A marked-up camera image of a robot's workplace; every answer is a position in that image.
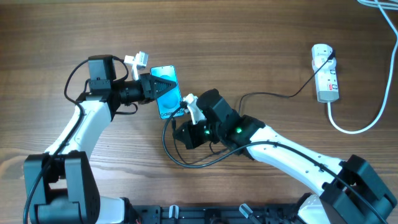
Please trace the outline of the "teal-screen Galaxy smartphone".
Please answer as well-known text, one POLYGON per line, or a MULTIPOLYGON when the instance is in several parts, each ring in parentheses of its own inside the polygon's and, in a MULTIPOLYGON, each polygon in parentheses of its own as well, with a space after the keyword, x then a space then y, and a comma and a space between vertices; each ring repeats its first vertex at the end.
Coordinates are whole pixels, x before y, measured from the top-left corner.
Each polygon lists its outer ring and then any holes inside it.
POLYGON ((150 72, 156 77, 170 80, 177 84, 175 88, 157 99, 160 118, 168 119, 170 115, 180 106, 180 102, 182 100, 175 67, 173 65, 152 67, 150 72))

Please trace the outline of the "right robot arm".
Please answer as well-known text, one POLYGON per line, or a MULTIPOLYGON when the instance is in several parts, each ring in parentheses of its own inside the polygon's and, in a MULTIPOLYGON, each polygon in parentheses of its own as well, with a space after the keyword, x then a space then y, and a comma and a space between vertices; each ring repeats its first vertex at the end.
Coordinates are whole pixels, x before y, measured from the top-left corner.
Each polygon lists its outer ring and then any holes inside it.
POLYGON ((218 90, 182 98, 190 121, 173 133, 187 149, 221 143, 232 154, 278 168, 312 192, 298 205, 303 223, 386 223, 397 199, 363 158, 325 156, 293 142, 264 122, 238 112, 218 90))

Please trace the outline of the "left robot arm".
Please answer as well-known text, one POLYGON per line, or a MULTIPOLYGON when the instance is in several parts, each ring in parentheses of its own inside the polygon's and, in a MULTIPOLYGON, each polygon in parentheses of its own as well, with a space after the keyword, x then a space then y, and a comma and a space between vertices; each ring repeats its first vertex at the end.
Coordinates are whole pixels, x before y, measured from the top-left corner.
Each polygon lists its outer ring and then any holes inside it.
POLYGON ((23 223, 140 223, 141 217, 127 198, 102 197, 89 163, 102 132, 121 105, 148 104, 174 90, 178 83, 151 73, 147 55, 139 52, 120 62, 132 67, 116 77, 114 55, 85 60, 90 77, 77 99, 66 96, 75 112, 58 139, 41 154, 24 161, 27 199, 23 223))

